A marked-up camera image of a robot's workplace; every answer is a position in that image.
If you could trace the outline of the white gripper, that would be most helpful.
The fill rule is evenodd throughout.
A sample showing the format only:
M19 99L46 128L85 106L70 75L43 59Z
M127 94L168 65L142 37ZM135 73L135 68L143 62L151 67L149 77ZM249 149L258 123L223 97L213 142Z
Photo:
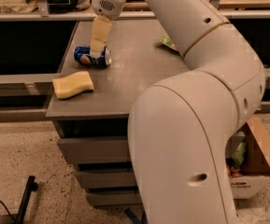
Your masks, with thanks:
M126 0L92 0L92 8L98 15L92 24L91 54L98 57L104 50L112 27L111 20L116 20Z

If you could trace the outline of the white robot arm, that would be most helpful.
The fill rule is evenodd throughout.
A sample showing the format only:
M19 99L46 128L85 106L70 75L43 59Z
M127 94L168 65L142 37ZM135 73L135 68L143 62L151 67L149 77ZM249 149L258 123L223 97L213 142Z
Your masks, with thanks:
M136 99L128 144L149 224L236 224L225 148L259 109L263 64L207 0L145 0L189 70ZM115 19L125 0L92 0Z

